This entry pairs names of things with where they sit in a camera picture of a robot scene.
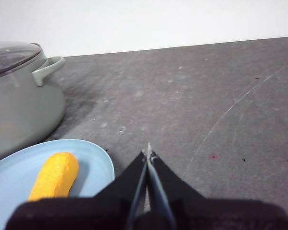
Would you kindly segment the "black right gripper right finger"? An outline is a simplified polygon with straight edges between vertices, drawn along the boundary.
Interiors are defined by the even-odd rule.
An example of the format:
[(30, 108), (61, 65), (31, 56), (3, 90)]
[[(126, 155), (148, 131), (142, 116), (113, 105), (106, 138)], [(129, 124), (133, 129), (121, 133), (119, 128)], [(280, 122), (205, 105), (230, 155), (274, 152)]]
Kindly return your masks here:
[(147, 147), (151, 209), (175, 230), (288, 230), (288, 215), (260, 200), (207, 198)]

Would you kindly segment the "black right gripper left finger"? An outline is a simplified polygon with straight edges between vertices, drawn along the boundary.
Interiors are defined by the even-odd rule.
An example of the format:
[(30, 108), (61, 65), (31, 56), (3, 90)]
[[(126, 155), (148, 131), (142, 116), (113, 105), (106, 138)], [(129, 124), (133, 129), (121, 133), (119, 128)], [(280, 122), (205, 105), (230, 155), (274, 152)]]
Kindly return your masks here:
[(93, 197), (44, 198), (19, 205), (7, 230), (125, 230), (144, 209), (146, 159), (129, 166)]

